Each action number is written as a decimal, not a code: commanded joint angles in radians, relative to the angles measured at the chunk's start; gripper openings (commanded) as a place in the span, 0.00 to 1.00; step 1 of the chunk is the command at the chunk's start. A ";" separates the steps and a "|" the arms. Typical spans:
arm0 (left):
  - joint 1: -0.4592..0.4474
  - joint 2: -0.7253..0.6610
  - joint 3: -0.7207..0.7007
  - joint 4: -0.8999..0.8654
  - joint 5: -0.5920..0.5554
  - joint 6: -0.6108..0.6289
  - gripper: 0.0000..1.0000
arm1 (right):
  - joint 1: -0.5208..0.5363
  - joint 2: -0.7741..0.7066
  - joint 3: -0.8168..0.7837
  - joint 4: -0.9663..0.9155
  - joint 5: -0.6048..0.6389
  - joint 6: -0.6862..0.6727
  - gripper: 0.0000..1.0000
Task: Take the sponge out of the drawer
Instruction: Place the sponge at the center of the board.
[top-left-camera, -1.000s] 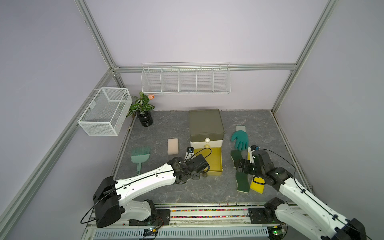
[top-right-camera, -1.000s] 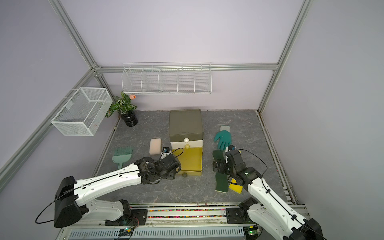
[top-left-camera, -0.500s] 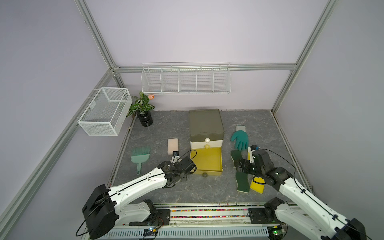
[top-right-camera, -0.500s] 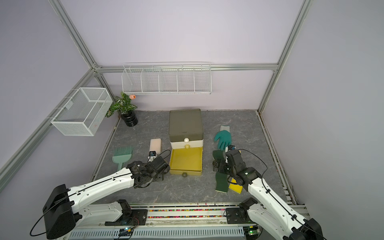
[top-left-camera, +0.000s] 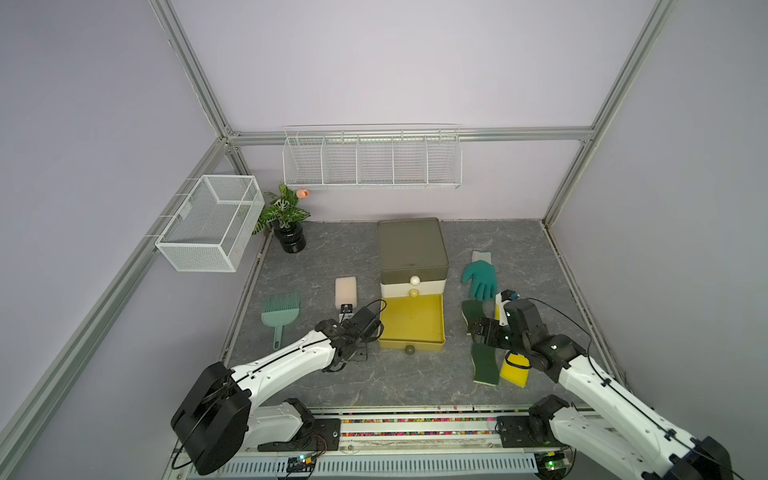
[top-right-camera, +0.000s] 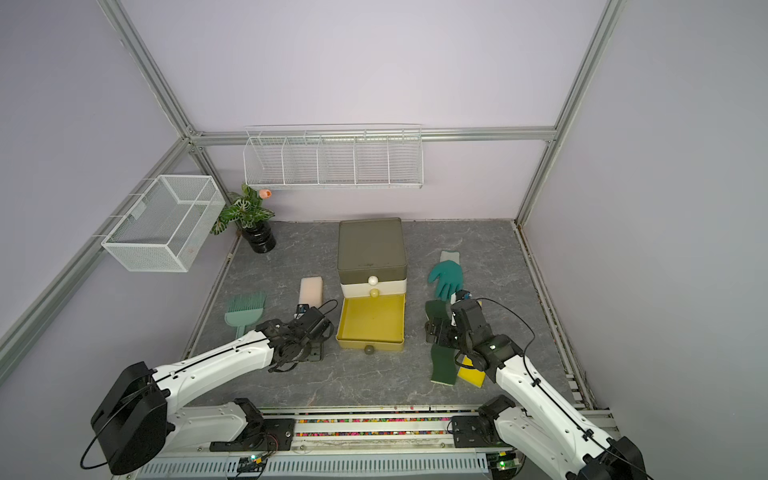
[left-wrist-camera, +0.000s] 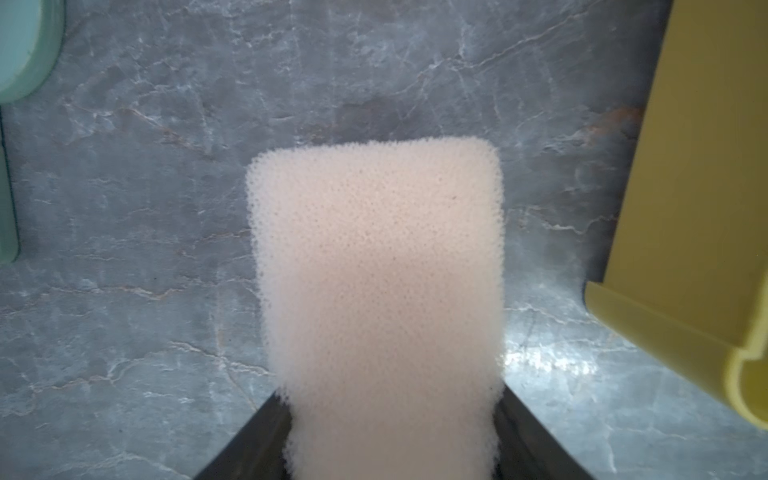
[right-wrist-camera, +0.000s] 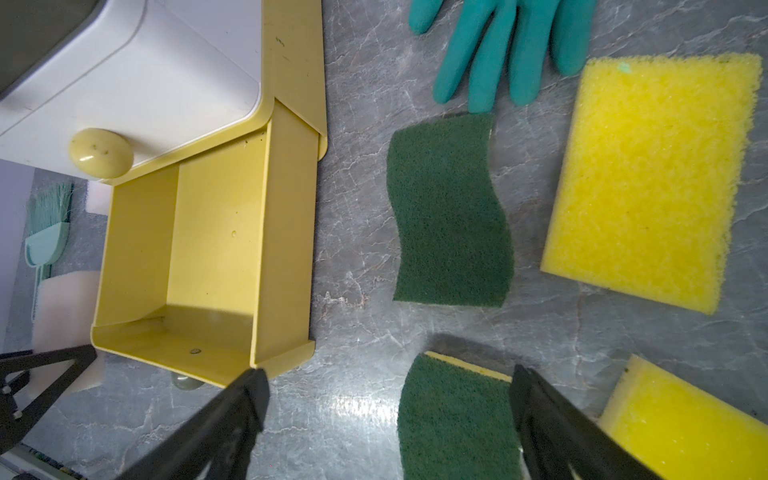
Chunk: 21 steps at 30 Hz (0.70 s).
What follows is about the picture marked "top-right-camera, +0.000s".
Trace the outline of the green yellow sponge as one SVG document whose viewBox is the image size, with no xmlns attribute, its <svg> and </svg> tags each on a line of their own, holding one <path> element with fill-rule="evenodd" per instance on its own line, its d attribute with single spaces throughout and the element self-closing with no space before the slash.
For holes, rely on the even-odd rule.
<svg viewBox="0 0 768 480">
<path fill-rule="evenodd" d="M 430 350 L 432 361 L 431 381 L 436 384 L 453 386 L 458 376 L 455 364 L 455 350 L 433 344 Z"/>
</svg>

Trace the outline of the pink sponge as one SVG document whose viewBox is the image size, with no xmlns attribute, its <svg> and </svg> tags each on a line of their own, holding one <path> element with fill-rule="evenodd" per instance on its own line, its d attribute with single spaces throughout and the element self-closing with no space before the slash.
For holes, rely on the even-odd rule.
<svg viewBox="0 0 768 480">
<path fill-rule="evenodd" d="M 323 279 L 320 276 L 301 279 L 298 304 L 309 307 L 323 304 Z"/>
</svg>

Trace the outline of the yellow bottom drawer grey knob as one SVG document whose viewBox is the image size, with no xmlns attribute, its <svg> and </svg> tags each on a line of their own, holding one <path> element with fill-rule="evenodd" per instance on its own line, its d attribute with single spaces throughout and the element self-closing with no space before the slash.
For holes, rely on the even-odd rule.
<svg viewBox="0 0 768 480">
<path fill-rule="evenodd" d="M 405 342 L 404 294 L 345 298 L 336 340 L 341 348 L 400 352 Z"/>
</svg>

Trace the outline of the olive three-drawer storage box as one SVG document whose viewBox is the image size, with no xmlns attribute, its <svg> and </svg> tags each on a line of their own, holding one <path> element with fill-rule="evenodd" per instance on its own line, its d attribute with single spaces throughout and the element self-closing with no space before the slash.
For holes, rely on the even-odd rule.
<svg viewBox="0 0 768 480">
<path fill-rule="evenodd" d="M 339 223 L 337 270 L 345 298 L 404 295 L 408 261 L 400 218 Z"/>
</svg>

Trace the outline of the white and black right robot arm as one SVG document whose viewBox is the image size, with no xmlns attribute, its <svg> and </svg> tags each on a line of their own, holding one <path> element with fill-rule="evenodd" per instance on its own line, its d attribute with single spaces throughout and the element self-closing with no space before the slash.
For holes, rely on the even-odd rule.
<svg viewBox="0 0 768 480">
<path fill-rule="evenodd" d="M 482 414 L 499 439 L 552 479 L 648 479 L 643 455 L 627 437 L 614 439 L 566 401 L 523 349 L 487 324 L 465 331 L 442 315 L 425 322 L 429 342 L 482 367 L 504 393 Z"/>
</svg>

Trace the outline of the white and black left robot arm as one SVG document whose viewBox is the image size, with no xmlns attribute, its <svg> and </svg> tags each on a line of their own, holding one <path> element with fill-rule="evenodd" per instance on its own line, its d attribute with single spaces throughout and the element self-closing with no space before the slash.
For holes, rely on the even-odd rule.
<svg viewBox="0 0 768 480">
<path fill-rule="evenodd" d="M 226 404 L 220 422 L 182 410 L 249 372 L 287 373 L 300 363 L 321 360 L 322 345 L 333 332 L 328 315 L 310 307 L 289 322 L 264 321 L 223 346 L 177 363 L 126 367 L 90 420 L 105 466 L 113 475 L 129 474 L 171 443 L 187 439 L 215 452 L 278 449 L 278 439 L 248 399 Z"/>
</svg>

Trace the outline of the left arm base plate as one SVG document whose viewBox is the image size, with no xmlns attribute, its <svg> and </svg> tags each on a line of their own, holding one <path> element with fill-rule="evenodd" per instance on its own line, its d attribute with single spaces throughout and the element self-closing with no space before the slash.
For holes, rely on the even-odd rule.
<svg viewBox="0 0 768 480">
<path fill-rule="evenodd" d="M 294 438 L 296 421 L 288 418 L 266 418 L 249 421 L 231 441 L 211 442 L 211 452 L 288 451 Z"/>
</svg>

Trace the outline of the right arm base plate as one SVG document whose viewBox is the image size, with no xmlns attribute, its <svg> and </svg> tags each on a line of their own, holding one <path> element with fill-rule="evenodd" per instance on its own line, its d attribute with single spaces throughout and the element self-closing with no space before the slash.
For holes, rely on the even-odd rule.
<svg viewBox="0 0 768 480">
<path fill-rule="evenodd" d="M 453 416 L 447 431 L 452 435 L 455 448 L 507 447 L 490 419 L 481 416 Z"/>
</svg>

